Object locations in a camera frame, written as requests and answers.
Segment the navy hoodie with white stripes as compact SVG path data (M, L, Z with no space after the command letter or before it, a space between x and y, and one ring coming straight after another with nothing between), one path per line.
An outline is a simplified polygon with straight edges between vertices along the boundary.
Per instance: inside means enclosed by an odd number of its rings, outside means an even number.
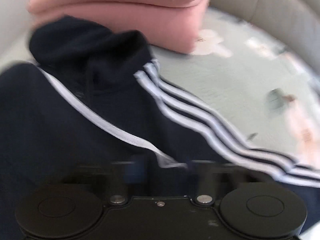
M142 33L64 17L29 48L36 64L1 74L1 239L294 239L319 222L318 174L163 79ZM127 184L134 155L146 178Z

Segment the green floral bedspread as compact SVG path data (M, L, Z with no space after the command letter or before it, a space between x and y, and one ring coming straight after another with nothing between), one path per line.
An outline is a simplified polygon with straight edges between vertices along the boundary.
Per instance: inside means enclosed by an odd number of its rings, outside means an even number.
M152 51L165 79L218 111L252 146L319 167L315 79L278 40L210 8L193 53Z

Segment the folded pink quilt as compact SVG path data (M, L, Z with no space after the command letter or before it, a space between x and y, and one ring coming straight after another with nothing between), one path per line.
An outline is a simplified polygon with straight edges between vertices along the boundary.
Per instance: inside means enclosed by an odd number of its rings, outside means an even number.
M182 54L194 51L209 0L29 0L41 25L69 15L114 33L138 30L150 44Z

